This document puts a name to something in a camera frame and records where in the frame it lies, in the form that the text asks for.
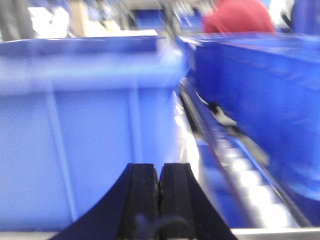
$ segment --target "blue plastic crate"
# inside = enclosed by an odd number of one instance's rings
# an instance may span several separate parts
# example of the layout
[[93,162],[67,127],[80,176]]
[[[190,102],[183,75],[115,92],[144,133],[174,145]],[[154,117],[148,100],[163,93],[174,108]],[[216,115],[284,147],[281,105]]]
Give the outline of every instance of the blue plastic crate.
[[[274,176],[320,208],[320,38],[229,42],[221,47],[222,75],[242,84],[233,101],[238,125],[269,153]],[[299,207],[319,224],[316,212]]]
[[185,58],[188,59],[186,67],[189,76],[194,79],[192,84],[198,94],[207,102],[221,102],[221,46],[219,43],[234,39],[268,38],[270,33],[210,33],[193,34],[180,37],[188,43],[185,47]]
[[0,231],[61,230],[127,163],[175,161],[182,75],[162,37],[0,44]]
[[165,28],[164,14],[160,9],[134,11],[135,23],[138,29],[154,29],[163,31]]

